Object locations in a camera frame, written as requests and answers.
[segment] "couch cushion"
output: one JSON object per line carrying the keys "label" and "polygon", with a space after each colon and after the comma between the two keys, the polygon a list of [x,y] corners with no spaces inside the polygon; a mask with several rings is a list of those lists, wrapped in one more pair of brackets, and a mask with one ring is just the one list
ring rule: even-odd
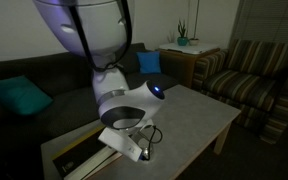
{"label": "couch cushion", "polygon": [[[135,73],[140,71],[140,63],[138,62],[137,52],[147,52],[144,43],[131,44],[125,55],[119,61],[119,64],[123,66],[123,72],[125,74]],[[117,52],[116,57],[121,55],[121,51]]]}
{"label": "couch cushion", "polygon": [[145,81],[152,81],[153,84],[160,87],[163,91],[178,84],[178,81],[170,76],[159,73],[142,74],[132,73],[125,76],[130,89],[140,87]]}
{"label": "couch cushion", "polygon": [[161,73],[160,52],[137,52],[141,73]]}
{"label": "couch cushion", "polygon": [[87,61],[72,53],[60,53],[0,62],[0,79],[25,75],[49,96],[90,86]]}
{"label": "couch cushion", "polygon": [[234,40],[225,66],[236,71],[278,78],[288,72],[288,44]]}
{"label": "couch cushion", "polygon": [[39,146],[98,118],[91,87],[58,95],[36,116],[10,116],[0,122],[0,157]]}
{"label": "couch cushion", "polygon": [[55,96],[52,105],[35,121],[43,122],[37,128],[54,138],[99,119],[97,109],[93,89],[86,87]]}
{"label": "couch cushion", "polygon": [[267,123],[267,118],[270,115],[270,113],[267,111],[263,111],[247,104],[236,102],[230,98],[219,96],[218,94],[214,94],[209,91],[202,90],[201,92],[209,97],[212,97],[213,99],[240,109],[241,114],[236,119],[234,119],[234,122],[243,127],[246,127],[249,130],[259,132],[263,128],[263,125]]}
{"label": "couch cushion", "polygon": [[19,115],[39,113],[52,99],[25,76],[0,80],[0,103]]}
{"label": "couch cushion", "polygon": [[252,107],[270,111],[282,85],[275,80],[224,70],[204,81],[203,89]]}

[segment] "floor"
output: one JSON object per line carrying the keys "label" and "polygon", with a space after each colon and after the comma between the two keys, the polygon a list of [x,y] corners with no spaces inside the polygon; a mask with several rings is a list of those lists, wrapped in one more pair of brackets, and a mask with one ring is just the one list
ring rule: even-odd
{"label": "floor", "polygon": [[288,180],[288,128],[275,145],[233,124],[223,151],[207,148],[179,180]]}

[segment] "black cable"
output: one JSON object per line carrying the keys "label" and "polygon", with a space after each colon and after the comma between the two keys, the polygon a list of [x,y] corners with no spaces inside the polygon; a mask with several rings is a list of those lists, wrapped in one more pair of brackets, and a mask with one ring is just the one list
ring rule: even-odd
{"label": "black cable", "polygon": [[[148,160],[148,161],[151,159],[151,144],[157,144],[157,143],[161,142],[162,139],[163,139],[163,133],[162,133],[162,131],[161,131],[160,129],[158,129],[156,126],[153,126],[153,128],[154,128],[154,130],[153,130],[153,133],[152,133],[152,135],[151,135],[151,137],[150,137],[149,140],[148,140],[147,137],[144,135],[144,136],[145,136],[144,139],[148,140],[148,149],[147,149],[148,153],[147,153],[147,159],[146,159],[146,160]],[[160,137],[160,139],[159,139],[158,141],[153,142],[153,138],[154,138],[154,135],[155,135],[155,132],[156,132],[156,131],[158,131],[158,132],[160,133],[161,137]]]}
{"label": "black cable", "polygon": [[122,57],[125,55],[126,51],[128,50],[128,48],[130,47],[131,45],[131,42],[132,42],[132,22],[131,22],[131,16],[130,16],[130,12],[129,12],[129,9],[128,9],[128,4],[127,4],[127,1],[126,0],[121,0],[121,4],[122,4],[122,8],[124,10],[124,19],[126,21],[126,26],[125,26],[125,31],[126,31],[126,47],[122,53],[122,55],[119,57],[119,59],[115,60],[115,62],[111,62],[111,63],[108,63],[104,68],[100,68],[100,67],[97,67],[93,61],[93,58],[92,58],[92,54],[91,54],[91,51],[88,47],[88,43],[87,43],[87,39],[86,39],[86,36],[85,36],[85,33],[84,33],[84,30],[83,30],[83,26],[82,26],[82,23],[81,23],[81,20],[79,18],[79,15],[78,15],[78,12],[76,10],[76,7],[75,6],[69,6],[69,11],[71,13],[71,16],[73,18],[73,21],[74,21],[74,24],[75,24],[75,27],[77,29],[77,33],[79,35],[79,38],[81,40],[81,43],[82,43],[82,46],[83,46],[83,49],[84,49],[84,53],[85,53],[85,56],[88,60],[88,62],[90,63],[92,69],[94,69],[95,71],[97,72],[104,72],[108,69],[113,69],[117,66],[117,63],[122,59]]}

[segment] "gray sofa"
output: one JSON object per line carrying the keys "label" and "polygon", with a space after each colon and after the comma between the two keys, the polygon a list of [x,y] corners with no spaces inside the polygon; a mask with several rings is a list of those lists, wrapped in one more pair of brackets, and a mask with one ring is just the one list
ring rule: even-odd
{"label": "gray sofa", "polygon": [[[161,74],[139,72],[136,52],[146,51],[143,43],[132,44],[120,61],[130,89],[146,80],[162,90],[178,84],[170,75],[173,70],[178,74],[180,67],[167,69],[166,59],[161,59]],[[34,82],[53,102],[35,116],[12,114],[0,121],[0,176],[22,179],[29,175],[29,179],[41,179],[40,145],[99,118],[92,73],[84,58],[70,53],[0,62],[0,79],[20,75]]]}

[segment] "wooden coffee table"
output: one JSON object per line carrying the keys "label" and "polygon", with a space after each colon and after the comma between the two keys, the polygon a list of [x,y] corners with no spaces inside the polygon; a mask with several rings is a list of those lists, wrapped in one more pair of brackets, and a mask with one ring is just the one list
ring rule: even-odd
{"label": "wooden coffee table", "polygon": [[[164,93],[165,103],[153,118],[163,132],[163,140],[154,145],[151,160],[136,163],[122,156],[92,179],[173,179],[216,139],[214,152],[220,154],[240,110],[181,85]],[[41,145],[45,180],[61,179],[51,156],[99,123],[95,121]]]}

